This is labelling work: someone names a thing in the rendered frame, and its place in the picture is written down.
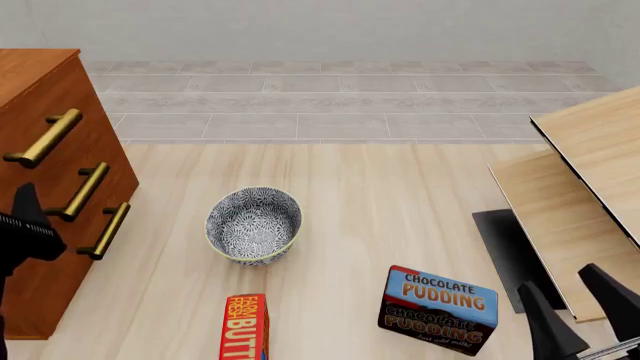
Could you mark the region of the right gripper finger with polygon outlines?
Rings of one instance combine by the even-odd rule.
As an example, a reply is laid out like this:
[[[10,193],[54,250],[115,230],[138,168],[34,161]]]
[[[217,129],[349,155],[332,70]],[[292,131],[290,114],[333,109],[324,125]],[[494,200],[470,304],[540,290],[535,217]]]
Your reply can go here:
[[[640,295],[590,263],[579,277],[604,311],[619,341],[640,338]]]
[[[565,323],[541,290],[526,281],[517,292],[529,324],[533,360],[579,360],[589,345]]]

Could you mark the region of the pale wooden board black edge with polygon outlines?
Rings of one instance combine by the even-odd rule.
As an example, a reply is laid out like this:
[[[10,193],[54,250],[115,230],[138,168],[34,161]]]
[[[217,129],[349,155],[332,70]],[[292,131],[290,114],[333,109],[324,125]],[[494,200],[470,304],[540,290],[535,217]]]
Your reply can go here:
[[[640,86],[530,122],[640,248]]]

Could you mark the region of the red butter box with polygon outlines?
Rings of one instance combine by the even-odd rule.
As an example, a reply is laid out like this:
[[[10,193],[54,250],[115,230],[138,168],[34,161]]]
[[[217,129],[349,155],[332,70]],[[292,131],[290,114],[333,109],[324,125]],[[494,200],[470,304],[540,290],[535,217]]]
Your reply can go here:
[[[270,319],[264,294],[226,299],[219,360],[269,360]]]

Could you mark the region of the wooden cabinet drawer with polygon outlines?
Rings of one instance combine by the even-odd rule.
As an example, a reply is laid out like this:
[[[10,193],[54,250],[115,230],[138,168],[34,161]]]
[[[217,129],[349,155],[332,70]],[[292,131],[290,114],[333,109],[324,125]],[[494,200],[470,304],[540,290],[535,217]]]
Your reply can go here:
[[[0,273],[65,251],[102,260],[136,186],[96,101],[0,103]]]
[[[10,340],[46,340],[53,335],[95,262],[87,256],[76,254],[76,248],[92,247],[111,218],[110,215],[103,215],[102,209],[129,203],[139,185],[118,140],[98,140],[96,148],[99,151],[96,164],[105,162],[110,170],[80,215],[73,222],[46,215],[51,227],[67,245],[67,250],[51,262],[26,260],[6,283],[1,313],[6,323],[4,335]],[[42,196],[38,194],[37,185],[31,182],[35,185],[43,211],[66,206],[85,180],[77,172],[80,181],[71,194]],[[16,190],[13,197],[0,197],[1,213],[11,212]]]
[[[8,152],[25,152],[51,125],[50,115],[77,109],[83,119],[35,169],[3,161]],[[80,178],[76,171],[95,165],[99,133],[108,119],[77,56],[55,65],[25,66],[13,78],[0,80],[0,197],[13,197],[27,182],[38,194],[71,194]]]

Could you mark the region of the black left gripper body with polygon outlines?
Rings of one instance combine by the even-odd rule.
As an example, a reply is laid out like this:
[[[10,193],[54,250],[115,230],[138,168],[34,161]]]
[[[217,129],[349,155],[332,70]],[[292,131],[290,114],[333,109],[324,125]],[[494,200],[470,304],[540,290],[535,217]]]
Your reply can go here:
[[[67,245],[48,221],[32,221],[0,212],[0,277],[11,276],[25,260],[54,261]]]

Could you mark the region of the blue patterned bowl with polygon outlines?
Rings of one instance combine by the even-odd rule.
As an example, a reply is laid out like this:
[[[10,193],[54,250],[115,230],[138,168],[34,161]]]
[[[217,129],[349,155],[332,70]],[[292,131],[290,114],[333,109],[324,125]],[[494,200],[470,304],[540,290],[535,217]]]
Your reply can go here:
[[[285,191],[258,186],[234,191],[212,207],[204,223],[212,248],[242,266],[267,266],[293,246],[302,211]]]

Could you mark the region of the brown wooden cabinet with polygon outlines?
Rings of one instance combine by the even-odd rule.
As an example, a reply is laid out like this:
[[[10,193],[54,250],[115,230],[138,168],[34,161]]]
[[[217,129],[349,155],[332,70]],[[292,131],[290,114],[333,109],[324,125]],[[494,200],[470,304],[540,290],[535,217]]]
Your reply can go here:
[[[77,50],[0,49],[0,237],[29,221],[20,246],[66,245],[0,275],[7,339],[53,335],[138,185]]]

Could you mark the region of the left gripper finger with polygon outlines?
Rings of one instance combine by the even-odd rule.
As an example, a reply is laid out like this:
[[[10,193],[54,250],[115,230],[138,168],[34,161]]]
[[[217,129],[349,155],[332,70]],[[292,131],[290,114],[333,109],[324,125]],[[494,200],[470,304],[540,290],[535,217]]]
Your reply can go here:
[[[43,209],[41,209],[35,185],[28,182],[21,185],[15,193],[11,209],[13,228],[25,228],[27,225],[35,225],[46,230],[51,230]]]

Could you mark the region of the chocolate pudding box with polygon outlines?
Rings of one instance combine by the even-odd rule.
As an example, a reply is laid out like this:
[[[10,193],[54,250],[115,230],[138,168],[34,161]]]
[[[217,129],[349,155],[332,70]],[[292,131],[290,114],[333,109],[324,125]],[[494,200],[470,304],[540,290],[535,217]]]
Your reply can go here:
[[[498,326],[498,293],[393,265],[386,278],[377,325],[476,356]]]

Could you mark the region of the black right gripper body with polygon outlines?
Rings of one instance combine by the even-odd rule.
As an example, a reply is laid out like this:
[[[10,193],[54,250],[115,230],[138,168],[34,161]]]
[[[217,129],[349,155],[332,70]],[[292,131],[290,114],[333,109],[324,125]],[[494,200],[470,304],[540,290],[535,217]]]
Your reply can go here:
[[[567,360],[603,360],[606,356],[620,355],[621,353],[625,353],[625,355],[615,360],[640,360],[640,337],[618,342],[585,355],[582,355],[582,353],[589,348],[589,344],[579,336],[576,336],[574,343],[577,344],[578,350],[568,356]]]

